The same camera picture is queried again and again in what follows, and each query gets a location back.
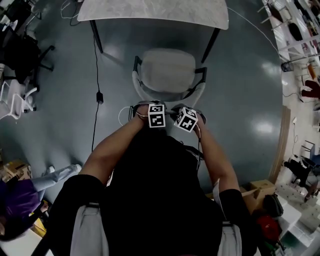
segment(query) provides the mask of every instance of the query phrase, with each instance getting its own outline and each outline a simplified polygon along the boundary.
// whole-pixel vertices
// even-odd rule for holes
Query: person's leg
[[[308,98],[320,98],[320,92],[316,89],[312,89],[311,91],[302,90],[301,96]]]
[[[318,187],[318,182],[313,183],[309,189],[308,189],[308,194],[306,194],[305,198],[304,198],[304,202],[308,201],[311,196],[314,194],[314,192],[316,192]]]
[[[319,84],[315,81],[307,80],[307,81],[305,81],[304,85],[313,89],[313,90],[319,89]]]
[[[41,192],[47,188],[52,187],[59,181],[68,178],[70,175],[80,172],[80,170],[81,166],[79,164],[72,164],[60,170],[49,173],[43,177],[32,178],[31,181],[35,190]]]

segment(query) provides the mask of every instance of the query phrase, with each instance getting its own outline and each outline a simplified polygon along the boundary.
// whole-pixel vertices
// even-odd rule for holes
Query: desk
[[[118,18],[170,20],[213,27],[202,63],[208,57],[219,31],[229,27],[225,0],[85,0],[77,20],[90,21],[97,46],[103,53],[96,20]]]

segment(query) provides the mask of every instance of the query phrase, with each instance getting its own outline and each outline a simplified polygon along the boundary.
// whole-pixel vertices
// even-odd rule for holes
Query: shoe
[[[82,169],[82,166],[80,164],[75,164],[76,172],[79,173]]]

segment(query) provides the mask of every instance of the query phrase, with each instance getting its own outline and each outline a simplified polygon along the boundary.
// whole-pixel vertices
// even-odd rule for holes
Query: black cable
[[[95,35],[93,35],[93,44],[94,44],[94,54],[95,54],[95,66],[96,66],[96,83],[98,85],[98,92],[100,92],[99,86],[99,71],[98,71],[98,57],[97,57],[97,50],[96,50],[96,39]]]
[[[199,167],[200,167],[200,140],[201,140],[201,138],[199,138],[199,140],[198,140],[198,163],[196,164],[197,166],[196,166],[196,172],[198,173],[198,171],[199,171]]]
[[[296,124],[293,124],[293,146],[292,146],[292,155],[294,155],[295,144],[298,141],[298,135],[296,135]]]
[[[286,97],[286,98],[288,98],[288,97],[290,97],[291,95],[294,95],[294,94],[296,94],[297,96],[299,96],[296,92],[293,92],[293,93],[289,94],[288,96],[286,96],[286,95],[284,95],[284,94],[282,93],[282,95],[283,95],[284,97]]]
[[[98,92],[100,92],[98,57],[97,57],[97,50],[96,50],[96,40],[95,40],[95,36],[94,35],[93,35],[93,45],[94,45],[94,53],[95,53],[95,65],[96,65],[96,83],[98,85]],[[96,124],[97,124],[97,114],[98,114],[98,110],[99,110],[99,105],[100,105],[100,103],[98,102],[98,106],[97,106],[96,112],[95,112],[95,120],[94,120],[94,129],[93,129],[91,152],[94,151],[94,142],[95,142]]]
[[[92,146],[91,146],[91,152],[94,151],[94,142],[95,142],[95,135],[96,135],[96,124],[97,124],[97,114],[98,114],[98,110],[99,110],[99,103],[98,106],[96,108],[96,112],[95,112],[95,120],[94,120],[94,128],[93,128],[93,138],[92,138]]]
[[[129,108],[129,115],[128,115],[128,122],[131,120],[131,111],[132,111],[132,106]]]
[[[75,4],[74,12],[73,12],[73,14],[72,14],[72,16],[71,16],[71,19],[70,19],[70,22],[69,22],[69,25],[70,25],[71,27],[75,27],[75,26],[77,26],[77,25],[79,25],[79,24],[81,23],[81,21],[78,21],[78,23],[72,24],[72,20],[74,19],[74,16],[75,16],[75,14],[76,14],[76,12],[77,12],[77,10],[78,10],[78,6],[79,6],[79,3],[76,2],[76,1],[74,2],[74,4]]]
[[[302,100],[299,98],[298,93],[296,93],[296,92],[293,92],[293,93],[291,93],[291,94],[289,94],[289,95],[284,95],[284,94],[282,93],[283,97],[286,97],[286,98],[288,98],[288,97],[290,97],[291,95],[294,95],[294,94],[298,97],[298,99],[299,99],[302,103],[310,103],[310,102],[317,102],[317,101],[319,101],[319,99],[311,100],[311,101],[302,101]]]

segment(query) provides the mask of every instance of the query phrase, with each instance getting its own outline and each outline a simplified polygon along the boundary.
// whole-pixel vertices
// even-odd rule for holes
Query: black sleeve
[[[104,190],[91,175],[69,178],[54,201],[47,225],[48,246],[55,256],[70,255],[72,235],[79,207],[99,201]]]
[[[37,209],[33,212],[32,215],[22,219],[22,226],[25,230],[31,228],[36,220],[41,216],[42,212]]]
[[[240,229],[242,255],[253,256],[257,252],[257,232],[240,191],[228,189],[219,197],[226,219]]]

